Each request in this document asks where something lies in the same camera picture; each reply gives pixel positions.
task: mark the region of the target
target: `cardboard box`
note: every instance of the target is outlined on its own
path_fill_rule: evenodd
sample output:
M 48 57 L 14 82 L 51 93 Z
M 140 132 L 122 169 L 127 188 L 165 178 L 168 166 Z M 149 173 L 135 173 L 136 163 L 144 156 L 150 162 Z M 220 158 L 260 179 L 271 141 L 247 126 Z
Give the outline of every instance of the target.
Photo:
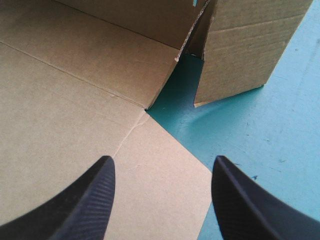
M 211 172 L 145 109 L 184 51 L 196 106 L 264 84 L 311 0 L 60 2 L 0 2 L 0 224 L 110 155 L 108 239 L 196 239 Z

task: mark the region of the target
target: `open cardboard box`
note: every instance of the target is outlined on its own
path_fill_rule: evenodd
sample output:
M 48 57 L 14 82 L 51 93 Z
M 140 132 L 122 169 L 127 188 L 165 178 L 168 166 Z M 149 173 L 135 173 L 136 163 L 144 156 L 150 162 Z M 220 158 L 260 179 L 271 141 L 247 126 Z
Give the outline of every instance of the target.
M 145 109 L 184 52 L 195 106 L 263 85 L 311 0 L 60 2 L 0 1 L 0 224 L 110 155 L 107 239 L 197 239 L 211 173 Z

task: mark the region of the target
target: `blue floor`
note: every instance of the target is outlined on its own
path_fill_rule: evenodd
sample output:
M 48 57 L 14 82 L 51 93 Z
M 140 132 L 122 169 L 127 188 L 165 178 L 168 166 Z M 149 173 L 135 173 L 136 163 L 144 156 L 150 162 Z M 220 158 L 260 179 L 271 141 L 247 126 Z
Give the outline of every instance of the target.
M 148 113 L 210 170 L 225 155 L 320 220 L 320 0 L 264 87 L 194 108 L 202 64 L 184 56 Z M 198 239 L 222 239 L 212 206 Z

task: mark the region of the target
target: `cardboard flap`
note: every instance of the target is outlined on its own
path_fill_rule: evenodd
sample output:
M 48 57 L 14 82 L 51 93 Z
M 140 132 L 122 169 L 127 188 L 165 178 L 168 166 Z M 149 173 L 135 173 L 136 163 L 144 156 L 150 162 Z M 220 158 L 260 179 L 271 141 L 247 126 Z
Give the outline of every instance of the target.
M 312 0 L 218 0 L 194 105 L 265 84 Z
M 205 0 L 58 0 L 180 49 Z
M 178 50 L 50 0 L 3 0 L 0 41 L 148 108 Z

